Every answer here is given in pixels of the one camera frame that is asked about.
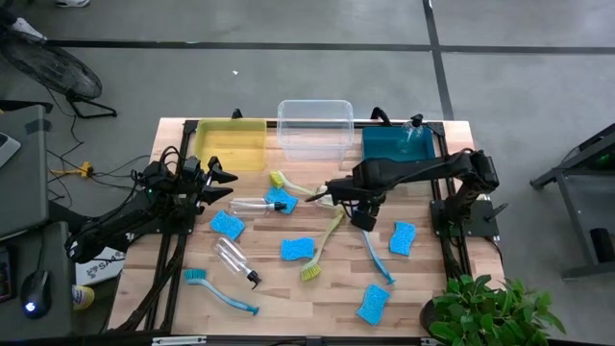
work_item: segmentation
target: yellow connector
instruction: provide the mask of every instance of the yellow connector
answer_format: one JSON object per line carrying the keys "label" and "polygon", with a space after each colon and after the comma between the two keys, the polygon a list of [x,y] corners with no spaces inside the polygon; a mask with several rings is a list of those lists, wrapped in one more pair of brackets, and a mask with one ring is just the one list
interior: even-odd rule
{"label": "yellow connector", "polygon": [[71,169],[71,170],[58,170],[58,169],[50,169],[51,173],[58,175],[66,175],[66,174],[79,174],[82,178],[88,178],[94,172],[94,167],[90,161],[85,161],[84,164],[79,167],[79,169]]}

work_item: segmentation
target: potted plant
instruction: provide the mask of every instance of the potted plant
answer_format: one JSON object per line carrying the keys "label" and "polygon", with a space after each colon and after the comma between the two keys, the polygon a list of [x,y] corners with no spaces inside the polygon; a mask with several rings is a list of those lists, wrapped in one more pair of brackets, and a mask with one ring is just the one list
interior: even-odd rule
{"label": "potted plant", "polygon": [[546,324],[563,333],[549,312],[551,296],[526,290],[520,281],[505,280],[505,289],[491,289],[491,276],[450,279],[446,294],[421,310],[421,325],[436,340],[462,345],[546,345]]}

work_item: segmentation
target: brush bristles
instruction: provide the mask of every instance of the brush bristles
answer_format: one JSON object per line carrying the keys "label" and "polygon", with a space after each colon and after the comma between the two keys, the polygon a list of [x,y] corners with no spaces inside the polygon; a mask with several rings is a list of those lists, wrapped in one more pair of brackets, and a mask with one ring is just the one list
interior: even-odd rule
{"label": "brush bristles", "polygon": [[318,276],[318,274],[320,274],[320,265],[318,264],[314,264],[309,268],[306,268],[304,270],[301,271],[301,280],[302,281],[309,281],[314,279],[315,277]]}
{"label": "brush bristles", "polygon": [[207,272],[203,269],[188,269],[184,272],[184,279],[189,280],[201,280],[205,279]]}
{"label": "brush bristles", "polygon": [[277,188],[284,186],[284,180],[282,179],[278,171],[269,172],[269,178],[271,178],[271,185]]}

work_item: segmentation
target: plastic container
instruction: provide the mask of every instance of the plastic container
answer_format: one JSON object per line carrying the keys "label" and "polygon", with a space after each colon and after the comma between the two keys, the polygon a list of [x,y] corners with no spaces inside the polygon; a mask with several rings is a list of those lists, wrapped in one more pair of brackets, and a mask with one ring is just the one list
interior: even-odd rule
{"label": "plastic container", "polygon": [[199,120],[194,155],[202,162],[217,156],[226,171],[265,167],[265,119],[207,118]]}
{"label": "plastic container", "polygon": [[353,106],[343,100],[285,100],[278,143],[289,161],[343,161],[353,146]]}
{"label": "plastic container", "polygon": [[244,276],[253,282],[252,289],[260,283],[258,273],[250,267],[248,256],[235,242],[221,235],[213,241],[211,250],[233,274]]}
{"label": "plastic container", "polygon": [[283,210],[286,204],[268,203],[264,198],[233,198],[229,202],[229,214],[238,217],[265,216],[274,210]]}
{"label": "plastic container", "polygon": [[411,145],[400,150],[400,141],[407,140],[407,131],[403,127],[365,128],[363,129],[363,159],[414,161],[435,158],[431,130],[423,125],[421,135],[421,138],[413,138]]}
{"label": "plastic container", "polygon": [[417,142],[423,141],[423,114],[412,116],[402,125],[402,129],[406,132],[406,137],[400,139],[398,147],[405,154],[409,153]]}

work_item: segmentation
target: concrete floor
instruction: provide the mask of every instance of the concrete floor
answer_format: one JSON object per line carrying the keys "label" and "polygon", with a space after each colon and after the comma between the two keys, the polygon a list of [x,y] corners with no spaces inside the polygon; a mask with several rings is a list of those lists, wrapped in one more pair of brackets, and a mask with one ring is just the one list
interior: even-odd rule
{"label": "concrete floor", "polygon": [[[433,8],[442,44],[615,45],[609,0],[433,0]],[[56,39],[430,42],[420,0],[93,0],[78,10],[39,0],[22,14]],[[120,111],[114,120],[77,123],[86,144],[68,158],[93,161],[102,171],[148,154],[163,116],[229,116],[234,108],[275,116],[283,99],[339,98],[353,104],[355,117],[382,106],[395,118],[416,112],[443,118],[427,52],[69,51],[102,80],[99,101]],[[536,192],[528,181],[613,122],[615,55],[444,54],[443,61],[455,119],[469,120],[477,147],[493,156],[502,184],[492,197],[510,204],[499,216],[506,275],[551,292],[568,330],[556,337],[612,343],[615,275],[561,281],[562,270],[582,264],[580,249],[556,186]],[[50,101],[42,86],[2,64],[0,72],[0,97]],[[63,152],[73,145],[71,119],[55,110],[50,120],[49,146]],[[126,193],[64,181],[72,209],[86,214],[116,206]]]}

